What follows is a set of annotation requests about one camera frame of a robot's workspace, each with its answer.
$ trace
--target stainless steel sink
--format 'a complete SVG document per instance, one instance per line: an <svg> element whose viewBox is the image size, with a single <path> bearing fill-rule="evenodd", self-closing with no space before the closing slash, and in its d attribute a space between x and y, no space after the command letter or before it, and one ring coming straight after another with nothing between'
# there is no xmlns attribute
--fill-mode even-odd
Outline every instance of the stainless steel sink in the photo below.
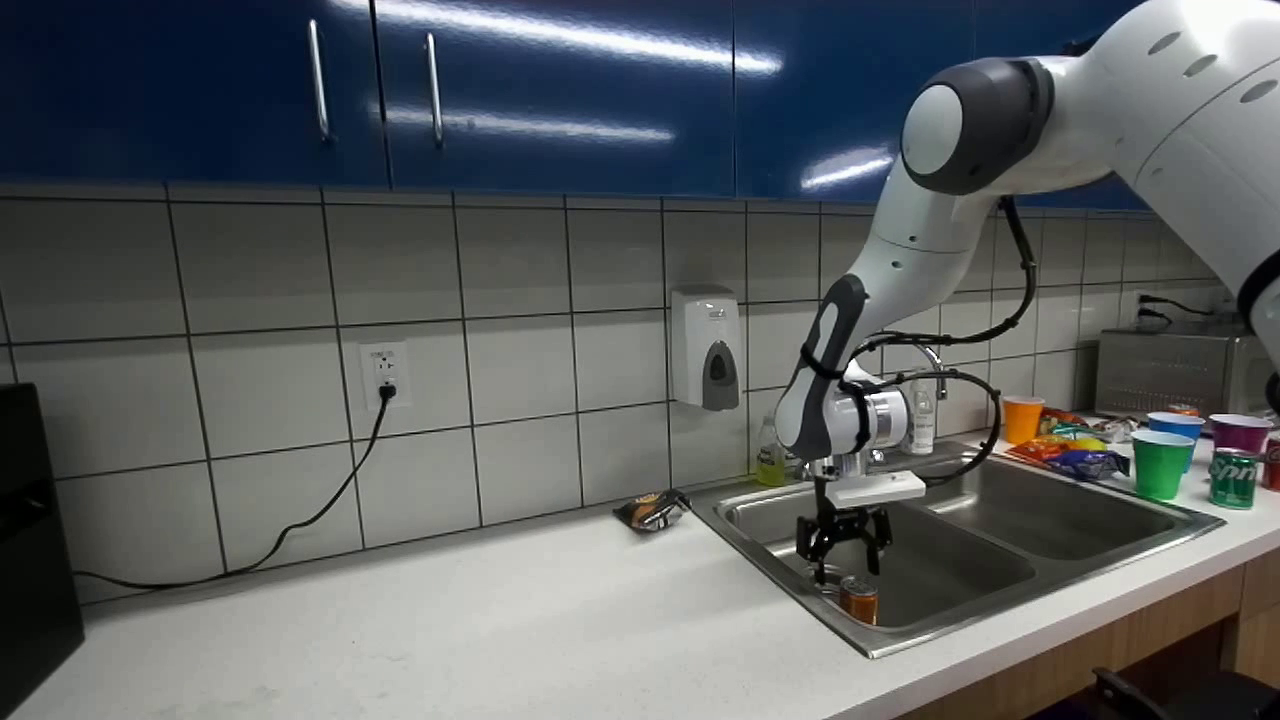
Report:
<svg viewBox="0 0 1280 720"><path fill-rule="evenodd" d="M989 460L924 506L892 507L892 550L881 575L864 570L864 543L834 543L822 563L827 585L815 585L815 570L796 557L796 518L815 512L813 485L705 493L690 498L690 512L864 658L924 643L1221 530L1216 518ZM874 593L874 623L848 615L834 602L840 588Z"/></svg>

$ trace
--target white countertop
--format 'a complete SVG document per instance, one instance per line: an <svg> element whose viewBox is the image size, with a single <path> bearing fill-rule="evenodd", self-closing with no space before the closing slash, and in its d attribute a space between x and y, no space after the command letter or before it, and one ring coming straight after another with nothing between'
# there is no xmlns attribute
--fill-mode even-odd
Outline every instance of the white countertop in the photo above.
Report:
<svg viewBox="0 0 1280 720"><path fill-rule="evenodd" d="M102 608L16 715L901 715L1280 550L1280 493L1224 512L1200 476L1224 530L883 660L695 518L589 512Z"/></svg>

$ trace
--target pink cup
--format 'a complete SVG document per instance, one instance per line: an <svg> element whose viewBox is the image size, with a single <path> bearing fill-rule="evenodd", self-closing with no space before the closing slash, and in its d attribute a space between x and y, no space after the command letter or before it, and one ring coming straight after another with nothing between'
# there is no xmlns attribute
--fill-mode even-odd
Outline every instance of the pink cup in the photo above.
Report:
<svg viewBox="0 0 1280 720"><path fill-rule="evenodd" d="M1260 453L1272 419L1268 418L1235 418L1235 412L1216 412L1207 418L1211 428L1211 445L1216 449L1243 449L1243 453Z"/></svg>

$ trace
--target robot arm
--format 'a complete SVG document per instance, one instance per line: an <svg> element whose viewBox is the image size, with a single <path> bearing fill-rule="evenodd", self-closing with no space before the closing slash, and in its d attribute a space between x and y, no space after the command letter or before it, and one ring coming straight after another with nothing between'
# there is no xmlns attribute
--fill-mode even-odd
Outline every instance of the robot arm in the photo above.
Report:
<svg viewBox="0 0 1280 720"><path fill-rule="evenodd" d="M901 442L857 348L950 295L1001 198L1114 172L1280 357L1280 3L1148 0L1088 55L938 72L903 119L871 235L805 337L774 428L799 460Z"/></svg>

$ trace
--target black appliance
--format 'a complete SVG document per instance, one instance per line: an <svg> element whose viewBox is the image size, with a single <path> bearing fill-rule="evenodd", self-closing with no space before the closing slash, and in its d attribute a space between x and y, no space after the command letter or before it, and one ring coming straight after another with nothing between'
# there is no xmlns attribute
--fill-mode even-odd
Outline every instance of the black appliance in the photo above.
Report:
<svg viewBox="0 0 1280 720"><path fill-rule="evenodd" d="M83 642L39 402L0 386L0 715Z"/></svg>

